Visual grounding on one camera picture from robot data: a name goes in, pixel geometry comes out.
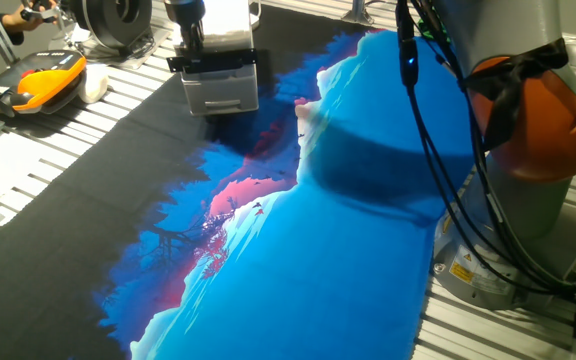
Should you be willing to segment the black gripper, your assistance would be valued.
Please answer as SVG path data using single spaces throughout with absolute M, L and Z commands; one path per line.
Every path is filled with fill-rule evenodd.
M 180 44 L 183 49 L 200 52 L 203 49 L 203 0 L 164 0 L 168 18 L 180 23 Z

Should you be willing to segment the person's hand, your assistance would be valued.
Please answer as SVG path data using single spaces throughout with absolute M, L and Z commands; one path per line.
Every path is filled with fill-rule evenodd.
M 38 7 L 39 11 L 46 11 L 58 6 L 58 2 L 55 0 L 27 0 L 22 2 L 22 4 L 12 13 L 4 14 L 0 16 L 0 21 L 4 29 L 9 34 L 17 34 L 27 31 L 33 31 L 40 25 L 46 23 L 45 19 L 39 19 L 36 17 L 25 20 L 22 17 L 22 12 L 26 7 L 33 8 Z

